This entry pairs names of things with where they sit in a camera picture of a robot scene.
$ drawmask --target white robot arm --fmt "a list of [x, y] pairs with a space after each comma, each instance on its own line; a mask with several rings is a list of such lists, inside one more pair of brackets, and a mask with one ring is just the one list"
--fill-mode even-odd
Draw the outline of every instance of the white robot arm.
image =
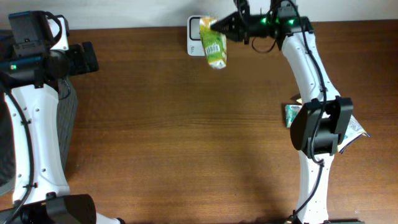
[[63, 16], [32, 11], [9, 18], [19, 56], [0, 62], [0, 90], [5, 92], [12, 121], [16, 155], [12, 199], [16, 208], [1, 211], [0, 222], [124, 223], [96, 213], [89, 195], [70, 195], [61, 164], [57, 83], [67, 75], [97, 71], [91, 43], [83, 43], [85, 52], [79, 45], [70, 49]]
[[274, 38], [292, 67], [303, 99], [303, 109], [290, 129], [300, 158], [300, 195], [296, 211], [285, 223], [328, 223], [329, 172], [352, 114], [352, 102], [342, 99], [328, 78], [311, 23], [299, 16], [294, 0], [272, 0], [270, 11], [263, 15], [250, 15], [245, 0], [235, 3], [238, 11], [211, 28], [245, 44], [250, 37]]

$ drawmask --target wooden table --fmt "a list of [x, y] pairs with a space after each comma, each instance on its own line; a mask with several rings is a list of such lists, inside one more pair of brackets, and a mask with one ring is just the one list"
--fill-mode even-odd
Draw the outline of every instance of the wooden table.
[[[328, 75], [371, 138], [333, 162], [331, 219], [398, 222], [398, 21], [314, 23]], [[299, 92], [278, 50], [228, 42], [228, 66], [187, 54], [186, 28], [71, 31], [100, 71], [73, 77], [66, 177], [127, 223], [237, 223], [291, 214], [299, 157], [283, 105]], [[260, 48], [270, 40], [258, 40]], [[0, 209], [11, 195], [0, 199]]]

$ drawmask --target juice pouch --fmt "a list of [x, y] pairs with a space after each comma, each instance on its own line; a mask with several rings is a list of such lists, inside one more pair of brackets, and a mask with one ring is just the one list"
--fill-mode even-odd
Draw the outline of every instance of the juice pouch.
[[200, 39], [209, 65], [222, 69], [226, 67], [226, 37], [210, 29], [215, 22], [217, 20], [211, 17], [200, 18]]

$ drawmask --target black cable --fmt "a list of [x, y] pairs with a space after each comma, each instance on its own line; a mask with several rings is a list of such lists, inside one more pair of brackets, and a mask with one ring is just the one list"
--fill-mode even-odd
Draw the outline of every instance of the black cable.
[[70, 94], [72, 93], [72, 90], [70, 89], [70, 85], [66, 80], [63, 80], [63, 82], [67, 85], [68, 87], [68, 93], [66, 96], [63, 96], [62, 98], [59, 98], [58, 100], [64, 100], [66, 98], [68, 98], [70, 96]]
[[277, 2], [274, 3], [273, 6], [270, 7], [270, 9], [267, 11], [267, 13], [264, 14], [264, 17], [269, 16], [272, 12], [275, 11], [275, 9], [277, 9], [279, 7], [279, 3], [281, 3], [282, 1], [289, 1], [291, 4], [293, 4], [293, 2], [291, 0], [279, 0]]
[[54, 20], [54, 22], [59, 26], [60, 30], [58, 31], [58, 34], [56, 34], [56, 36], [54, 37], [55, 39], [55, 44], [57, 44], [62, 37], [62, 23], [61, 21], [55, 16], [53, 15], [51, 12], [44, 12], [44, 15], [46, 15], [48, 18]]
[[249, 27], [249, 24], [246, 22], [246, 20], [244, 19], [243, 15], [242, 15], [242, 12], [241, 12], [241, 1], [240, 0], [236, 1], [236, 6], [238, 7], [238, 13], [239, 13], [239, 17], [241, 18], [241, 21], [243, 22], [243, 24], [246, 27]]
[[14, 211], [8, 216], [4, 224], [8, 224], [12, 222], [14, 217], [19, 213], [21, 210], [22, 206], [25, 204], [27, 198], [30, 195], [30, 192], [32, 191], [32, 187], [34, 185], [34, 158], [33, 158], [33, 147], [32, 147], [32, 139], [30, 138], [30, 131], [28, 127], [28, 122], [26, 120], [26, 117], [24, 115], [24, 112], [22, 112], [21, 107], [19, 106], [17, 100], [14, 98], [14, 96], [11, 94], [11, 92], [6, 88], [5, 84], [3, 84], [2, 80], [0, 80], [0, 89], [10, 98], [12, 101], [12, 104], [16, 107], [19, 116], [22, 119], [22, 125], [24, 125], [25, 128], [25, 134], [26, 134], [26, 142], [27, 142], [27, 149], [28, 149], [28, 155], [29, 155], [29, 183], [25, 186], [26, 192], [25, 195], [23, 196], [22, 200], [18, 203], [18, 205], [14, 208]]
[[270, 49], [266, 50], [266, 51], [260, 51], [258, 50], [255, 46], [254, 46], [254, 41], [257, 37], [253, 38], [252, 42], [251, 42], [251, 48], [253, 48], [253, 50], [259, 54], [268, 54], [269, 52], [271, 52], [276, 44], [276, 40], [274, 41], [274, 43], [272, 44], [272, 46], [270, 47]]
[[324, 166], [325, 166], [324, 164], [319, 165], [319, 173], [318, 173], [317, 181], [315, 182], [315, 186], [314, 186], [310, 196], [308, 197], [308, 199], [306, 199], [306, 201], [300, 206], [300, 208], [298, 208], [296, 211], [294, 211], [295, 216], [297, 214], [299, 214], [299, 212], [311, 201], [311, 199], [315, 195], [315, 192], [317, 192], [319, 183], [321, 182], [322, 170], [323, 170]]

